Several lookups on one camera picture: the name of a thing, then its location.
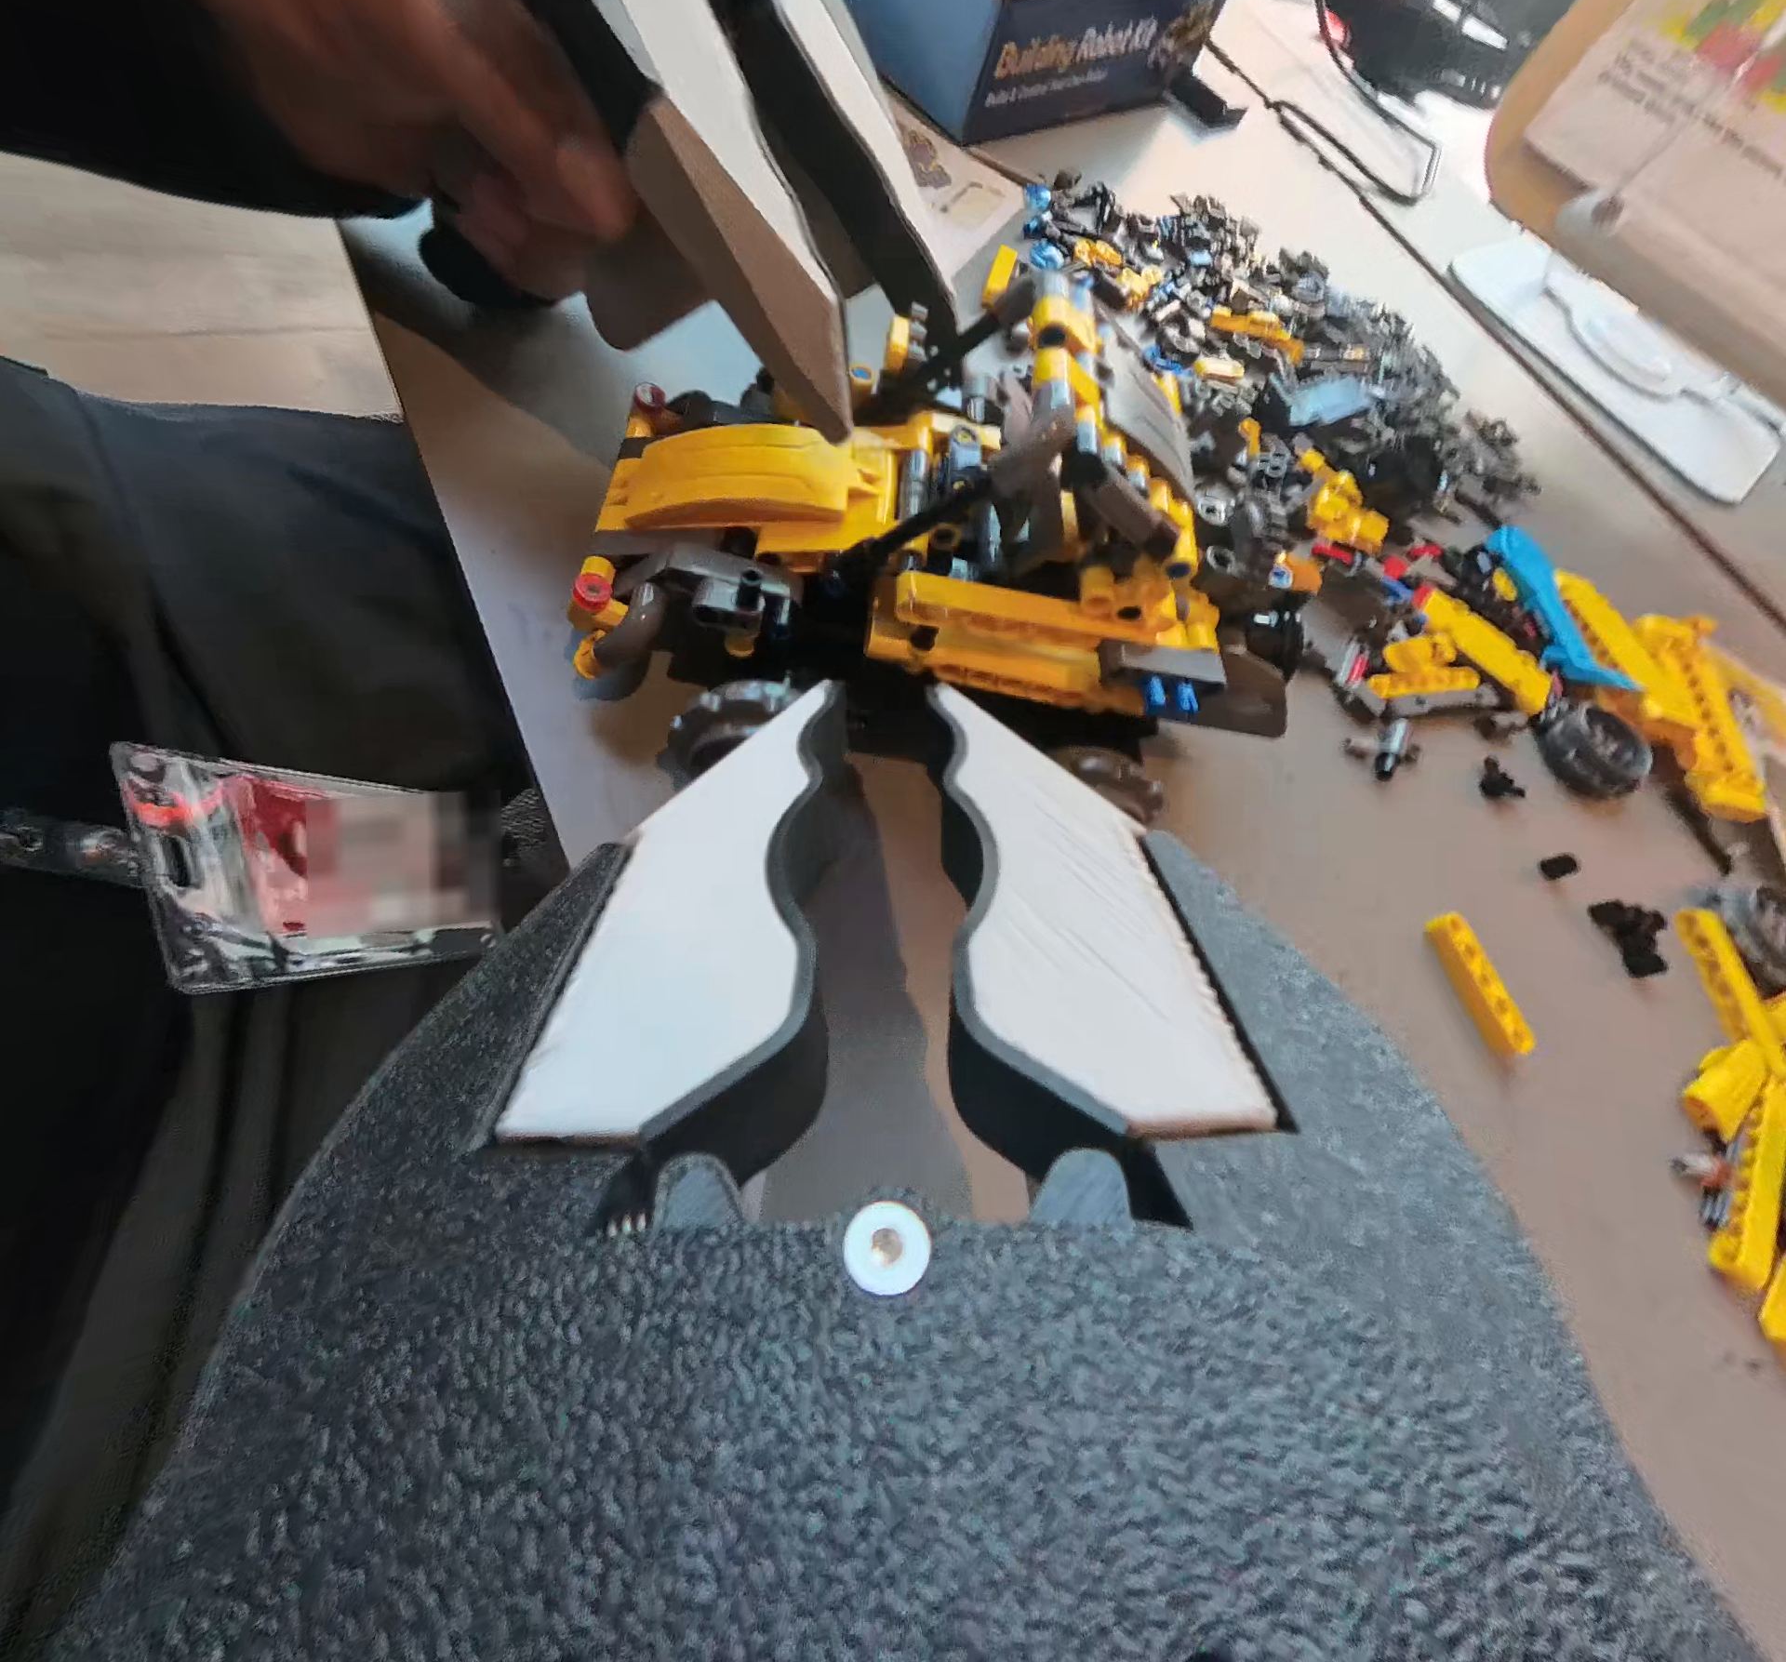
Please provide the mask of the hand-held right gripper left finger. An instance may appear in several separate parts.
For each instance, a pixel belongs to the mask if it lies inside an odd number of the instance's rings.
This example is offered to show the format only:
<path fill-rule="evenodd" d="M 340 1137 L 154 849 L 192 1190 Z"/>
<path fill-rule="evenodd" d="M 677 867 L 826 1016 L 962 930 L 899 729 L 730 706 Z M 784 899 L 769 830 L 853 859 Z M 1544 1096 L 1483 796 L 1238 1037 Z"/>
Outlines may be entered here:
<path fill-rule="evenodd" d="M 495 1115 L 497 1144 L 583 1144 L 650 1167 L 774 1163 L 826 1085 L 803 901 L 843 769 L 836 681 L 778 711 L 621 844 Z"/>

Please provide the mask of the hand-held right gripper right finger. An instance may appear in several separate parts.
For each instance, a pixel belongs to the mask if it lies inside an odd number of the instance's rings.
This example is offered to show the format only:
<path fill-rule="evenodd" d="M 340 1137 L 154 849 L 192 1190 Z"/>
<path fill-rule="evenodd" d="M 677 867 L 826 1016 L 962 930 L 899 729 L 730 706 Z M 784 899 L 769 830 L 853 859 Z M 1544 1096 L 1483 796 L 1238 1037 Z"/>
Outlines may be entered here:
<path fill-rule="evenodd" d="M 1161 1152 L 1274 1133 L 1282 1100 L 1163 874 L 1167 834 L 968 694 L 937 685 L 949 1092 L 972 1137 L 1042 1181 L 1096 1152 L 1128 1204 L 1178 1204 Z"/>

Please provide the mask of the person's black clothing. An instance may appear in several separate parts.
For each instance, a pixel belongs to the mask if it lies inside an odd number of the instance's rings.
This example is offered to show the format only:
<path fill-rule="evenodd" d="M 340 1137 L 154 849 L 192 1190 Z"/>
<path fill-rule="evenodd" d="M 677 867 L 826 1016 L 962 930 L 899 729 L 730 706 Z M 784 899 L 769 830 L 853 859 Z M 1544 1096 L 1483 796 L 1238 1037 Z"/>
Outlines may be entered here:
<path fill-rule="evenodd" d="M 114 742 L 525 798 L 411 434 L 3 363 L 1 794 L 122 824 Z M 145 897 L 1 876 L 1 1642 L 99 1575 L 294 1181 L 462 976 L 189 997 Z"/>

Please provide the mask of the dark loose toy wheel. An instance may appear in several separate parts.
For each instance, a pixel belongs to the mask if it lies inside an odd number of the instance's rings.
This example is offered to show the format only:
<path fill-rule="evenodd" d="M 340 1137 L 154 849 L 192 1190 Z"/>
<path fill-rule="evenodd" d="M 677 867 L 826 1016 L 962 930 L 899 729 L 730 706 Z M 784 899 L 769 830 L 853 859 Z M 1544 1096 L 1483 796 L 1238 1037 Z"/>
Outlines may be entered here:
<path fill-rule="evenodd" d="M 1530 734 L 1555 782 L 1590 801 L 1628 798 L 1653 771 L 1653 750 L 1640 731 L 1588 700 L 1552 702 Z"/>

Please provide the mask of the grey loose toy wheel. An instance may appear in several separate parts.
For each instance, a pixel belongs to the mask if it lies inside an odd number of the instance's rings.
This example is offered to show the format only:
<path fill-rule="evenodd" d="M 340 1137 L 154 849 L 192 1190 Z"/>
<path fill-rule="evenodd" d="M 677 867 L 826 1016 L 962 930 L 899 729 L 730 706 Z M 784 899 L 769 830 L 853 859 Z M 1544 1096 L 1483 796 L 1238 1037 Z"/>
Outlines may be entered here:
<path fill-rule="evenodd" d="M 1705 893 L 1751 978 L 1766 995 L 1783 989 L 1783 888 L 1772 882 L 1722 880 Z"/>

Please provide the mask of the clear badge holder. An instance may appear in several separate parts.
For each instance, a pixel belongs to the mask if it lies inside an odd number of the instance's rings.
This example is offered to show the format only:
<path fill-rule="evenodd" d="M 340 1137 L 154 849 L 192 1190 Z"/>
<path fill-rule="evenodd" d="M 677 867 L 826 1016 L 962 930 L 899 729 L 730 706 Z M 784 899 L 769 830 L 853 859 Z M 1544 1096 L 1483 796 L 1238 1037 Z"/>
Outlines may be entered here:
<path fill-rule="evenodd" d="M 468 960 L 501 934 L 495 823 L 460 794 L 145 744 L 110 763 L 173 991 Z"/>

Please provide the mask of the black connector cluster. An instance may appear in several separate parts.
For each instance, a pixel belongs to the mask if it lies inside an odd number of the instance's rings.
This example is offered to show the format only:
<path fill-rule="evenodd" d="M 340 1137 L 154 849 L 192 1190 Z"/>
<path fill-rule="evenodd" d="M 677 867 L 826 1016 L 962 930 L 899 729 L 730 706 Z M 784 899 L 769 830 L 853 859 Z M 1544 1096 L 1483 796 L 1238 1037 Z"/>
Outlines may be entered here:
<path fill-rule="evenodd" d="M 1615 945 L 1620 968 L 1630 980 L 1649 980 L 1666 972 L 1661 949 L 1666 928 L 1663 911 L 1603 899 L 1590 903 L 1586 914 L 1596 930 Z"/>

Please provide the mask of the person's left hand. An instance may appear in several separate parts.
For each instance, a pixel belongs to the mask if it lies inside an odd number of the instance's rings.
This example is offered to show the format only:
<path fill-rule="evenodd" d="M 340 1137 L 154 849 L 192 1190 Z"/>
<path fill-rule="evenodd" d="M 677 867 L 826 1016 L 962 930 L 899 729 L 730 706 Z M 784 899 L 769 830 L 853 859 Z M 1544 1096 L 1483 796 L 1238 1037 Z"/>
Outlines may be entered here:
<path fill-rule="evenodd" d="M 317 171 L 443 200 L 512 286 L 579 292 L 635 193 L 520 0 L 198 0 L 256 103 Z"/>

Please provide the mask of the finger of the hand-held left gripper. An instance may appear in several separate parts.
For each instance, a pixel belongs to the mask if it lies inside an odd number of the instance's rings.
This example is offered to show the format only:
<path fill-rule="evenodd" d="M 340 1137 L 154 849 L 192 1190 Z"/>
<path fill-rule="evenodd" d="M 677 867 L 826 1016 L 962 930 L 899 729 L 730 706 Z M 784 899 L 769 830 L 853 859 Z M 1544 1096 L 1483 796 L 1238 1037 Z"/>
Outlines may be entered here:
<path fill-rule="evenodd" d="M 851 428 L 839 298 L 709 0 L 524 0 L 604 124 L 638 214 L 589 252 L 594 330 L 637 350 L 715 302 L 828 440 Z"/>
<path fill-rule="evenodd" d="M 728 0 L 732 53 L 797 198 L 931 344 L 956 336 L 950 277 L 927 233 L 880 80 L 841 0 Z"/>

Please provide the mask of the person's left forearm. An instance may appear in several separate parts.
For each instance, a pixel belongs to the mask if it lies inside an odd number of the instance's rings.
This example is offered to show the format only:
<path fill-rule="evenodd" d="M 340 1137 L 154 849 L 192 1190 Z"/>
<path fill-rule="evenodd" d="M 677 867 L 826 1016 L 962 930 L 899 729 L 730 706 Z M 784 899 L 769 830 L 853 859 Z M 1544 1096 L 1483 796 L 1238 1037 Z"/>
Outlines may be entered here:
<path fill-rule="evenodd" d="M 307 166 L 198 0 L 1 0 L 1 149 L 279 216 L 395 217 L 414 204 Z"/>

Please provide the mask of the printed instruction sheet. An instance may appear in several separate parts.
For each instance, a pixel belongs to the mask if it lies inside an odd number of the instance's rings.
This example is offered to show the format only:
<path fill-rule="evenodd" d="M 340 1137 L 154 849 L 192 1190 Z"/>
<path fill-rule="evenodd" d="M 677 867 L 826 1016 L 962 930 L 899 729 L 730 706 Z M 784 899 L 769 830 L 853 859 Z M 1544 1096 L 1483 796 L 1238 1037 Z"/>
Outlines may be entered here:
<path fill-rule="evenodd" d="M 1783 0 L 1576 0 L 1540 45 L 1519 145 L 1580 191 L 1781 202 Z"/>

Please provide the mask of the short yellow holed beam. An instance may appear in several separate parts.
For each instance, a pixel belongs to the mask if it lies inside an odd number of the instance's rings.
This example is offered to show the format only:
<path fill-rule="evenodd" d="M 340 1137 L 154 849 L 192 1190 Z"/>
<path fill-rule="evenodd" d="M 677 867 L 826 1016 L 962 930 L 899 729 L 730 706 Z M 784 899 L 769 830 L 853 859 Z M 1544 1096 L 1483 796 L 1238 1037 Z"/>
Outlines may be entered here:
<path fill-rule="evenodd" d="M 1439 913 L 1421 932 L 1485 1047 L 1504 1060 L 1527 1056 L 1534 1047 L 1529 1022 L 1467 918 Z"/>

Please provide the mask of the blue brick separator tool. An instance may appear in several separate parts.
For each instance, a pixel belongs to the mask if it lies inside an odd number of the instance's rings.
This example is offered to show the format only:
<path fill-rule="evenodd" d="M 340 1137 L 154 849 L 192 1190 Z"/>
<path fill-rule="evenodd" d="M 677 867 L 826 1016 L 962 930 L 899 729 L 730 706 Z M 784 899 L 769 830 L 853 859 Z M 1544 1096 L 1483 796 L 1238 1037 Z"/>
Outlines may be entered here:
<path fill-rule="evenodd" d="M 1550 556 L 1529 533 L 1502 524 L 1485 535 L 1485 553 L 1506 572 L 1519 604 L 1542 635 L 1540 666 L 1563 683 L 1640 690 L 1640 683 L 1622 669 L 1597 660 L 1559 593 Z"/>

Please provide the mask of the large yellow beam assembly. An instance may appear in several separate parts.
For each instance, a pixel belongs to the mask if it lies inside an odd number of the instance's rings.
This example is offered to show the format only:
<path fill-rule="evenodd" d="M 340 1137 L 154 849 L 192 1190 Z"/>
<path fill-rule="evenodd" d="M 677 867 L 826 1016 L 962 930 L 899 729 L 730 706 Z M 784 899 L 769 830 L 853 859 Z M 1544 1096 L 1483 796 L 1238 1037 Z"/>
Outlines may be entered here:
<path fill-rule="evenodd" d="M 1770 798 L 1753 736 L 1731 692 L 1730 660 L 1703 614 L 1626 618 L 1571 570 L 1553 574 L 1557 598 L 1596 667 L 1615 675 L 1599 700 L 1663 748 L 1705 817 L 1758 824 Z"/>

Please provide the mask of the yellow toy brick vehicle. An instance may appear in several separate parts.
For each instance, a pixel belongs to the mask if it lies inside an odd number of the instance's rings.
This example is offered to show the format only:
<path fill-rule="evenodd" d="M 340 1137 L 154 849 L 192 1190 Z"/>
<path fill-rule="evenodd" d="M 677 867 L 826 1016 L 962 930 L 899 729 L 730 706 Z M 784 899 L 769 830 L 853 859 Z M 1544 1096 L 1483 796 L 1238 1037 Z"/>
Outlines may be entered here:
<path fill-rule="evenodd" d="M 1305 593 L 1262 530 L 1217 539 L 1178 378 L 1088 273 L 1017 265 L 981 306 L 947 350 L 895 313 L 836 440 L 769 373 L 635 390 L 568 662 L 594 698 L 654 664 L 698 688 L 681 778 L 818 681 L 859 748 L 920 752 L 926 692 L 954 690 L 1140 819 L 1148 738 L 1285 733 Z"/>

